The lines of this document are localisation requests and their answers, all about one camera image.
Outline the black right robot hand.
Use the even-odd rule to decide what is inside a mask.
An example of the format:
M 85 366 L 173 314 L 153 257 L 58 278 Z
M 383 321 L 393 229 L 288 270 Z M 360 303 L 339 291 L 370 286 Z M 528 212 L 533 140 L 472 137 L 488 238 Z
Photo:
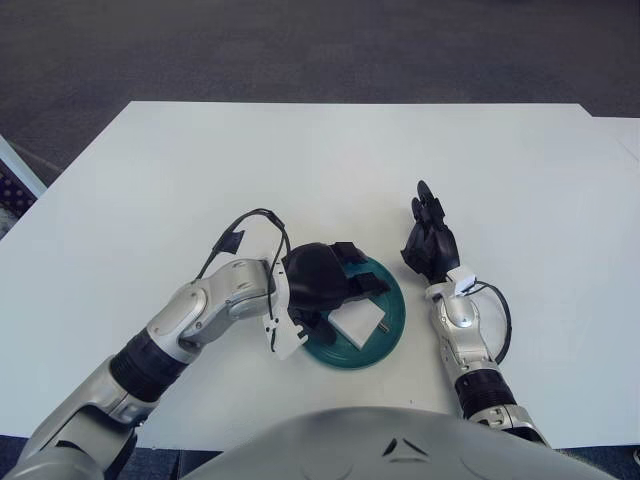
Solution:
M 459 252 L 455 236 L 444 221 L 440 200 L 424 180 L 417 184 L 417 196 L 411 201 L 411 210 L 415 224 L 401 256 L 430 284 L 445 282 L 447 273 L 460 266 Z

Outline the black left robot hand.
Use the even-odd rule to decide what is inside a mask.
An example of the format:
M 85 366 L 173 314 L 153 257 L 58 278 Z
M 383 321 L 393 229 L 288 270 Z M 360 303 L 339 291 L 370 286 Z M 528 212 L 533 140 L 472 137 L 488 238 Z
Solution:
M 390 291 L 389 284 L 371 272 L 346 273 L 348 266 L 367 261 L 368 257 L 351 242 L 309 243 L 285 256 L 290 290 L 288 313 L 311 340 L 332 345 L 337 339 L 324 313 L 347 302 L 371 299 Z

